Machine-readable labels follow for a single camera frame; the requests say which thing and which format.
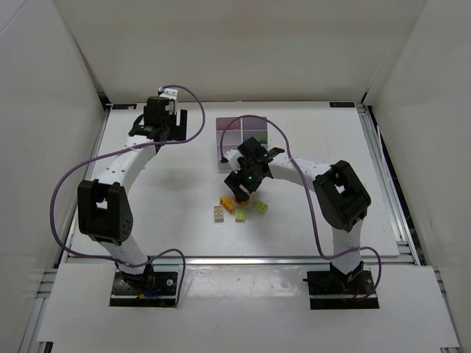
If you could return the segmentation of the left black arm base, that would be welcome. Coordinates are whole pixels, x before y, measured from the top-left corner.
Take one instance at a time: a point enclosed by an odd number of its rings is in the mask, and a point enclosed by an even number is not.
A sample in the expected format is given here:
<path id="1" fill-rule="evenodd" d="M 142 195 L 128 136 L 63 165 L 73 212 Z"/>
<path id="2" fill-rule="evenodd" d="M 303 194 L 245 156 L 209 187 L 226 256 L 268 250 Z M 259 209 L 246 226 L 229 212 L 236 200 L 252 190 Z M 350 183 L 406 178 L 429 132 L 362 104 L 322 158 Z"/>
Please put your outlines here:
<path id="1" fill-rule="evenodd" d="M 179 274 L 155 271 L 152 278 L 141 281 L 117 271 L 110 290 L 111 307 L 175 307 Z"/>

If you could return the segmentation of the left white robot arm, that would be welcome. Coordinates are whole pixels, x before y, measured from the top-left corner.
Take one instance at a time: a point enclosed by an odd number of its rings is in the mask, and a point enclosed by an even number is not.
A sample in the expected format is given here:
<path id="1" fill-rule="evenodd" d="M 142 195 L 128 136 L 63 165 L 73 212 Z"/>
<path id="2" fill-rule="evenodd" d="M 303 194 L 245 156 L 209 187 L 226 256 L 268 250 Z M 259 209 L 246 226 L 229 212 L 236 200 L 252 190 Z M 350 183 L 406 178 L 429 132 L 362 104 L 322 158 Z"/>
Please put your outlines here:
<path id="1" fill-rule="evenodd" d="M 118 263 L 123 280 L 136 290 L 152 286 L 152 265 L 141 265 L 149 257 L 132 236 L 133 216 L 127 198 L 132 184 L 160 150 L 142 143 L 186 139 L 186 118 L 177 125 L 177 91 L 165 89 L 147 99 L 144 112 L 134 121 L 125 143 L 130 148 L 119 154 L 97 178 L 84 180 L 77 188 L 79 230 L 105 248 Z"/>

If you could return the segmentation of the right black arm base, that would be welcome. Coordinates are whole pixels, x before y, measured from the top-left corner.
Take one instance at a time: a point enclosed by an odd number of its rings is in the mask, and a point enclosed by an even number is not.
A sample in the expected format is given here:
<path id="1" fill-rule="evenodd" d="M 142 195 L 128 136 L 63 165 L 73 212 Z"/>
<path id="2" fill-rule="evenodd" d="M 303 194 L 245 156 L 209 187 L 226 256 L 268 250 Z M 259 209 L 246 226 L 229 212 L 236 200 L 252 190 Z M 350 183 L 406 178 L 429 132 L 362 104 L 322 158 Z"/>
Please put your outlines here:
<path id="1" fill-rule="evenodd" d="M 331 271 L 308 271 L 303 282 L 308 286 L 311 310 L 376 310 L 380 308 L 372 272 L 363 270 L 348 285 Z"/>

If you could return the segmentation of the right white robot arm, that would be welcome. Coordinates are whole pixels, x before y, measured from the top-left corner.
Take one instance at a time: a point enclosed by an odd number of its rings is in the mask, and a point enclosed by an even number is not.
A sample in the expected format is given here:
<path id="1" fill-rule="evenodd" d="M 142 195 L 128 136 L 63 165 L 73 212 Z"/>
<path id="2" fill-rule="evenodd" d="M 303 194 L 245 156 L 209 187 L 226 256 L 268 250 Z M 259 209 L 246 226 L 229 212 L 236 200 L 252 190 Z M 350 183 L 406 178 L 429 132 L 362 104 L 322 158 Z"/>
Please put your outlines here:
<path id="1" fill-rule="evenodd" d="M 248 201 L 266 177 L 302 186 L 307 196 L 315 193 L 333 232 L 333 254 L 322 256 L 330 262 L 330 271 L 345 286 L 363 271 L 361 228 L 371 198 L 348 162 L 324 165 L 293 158 L 284 149 L 266 149 L 255 138 L 226 151 L 221 162 L 231 167 L 224 183 L 239 203 Z"/>

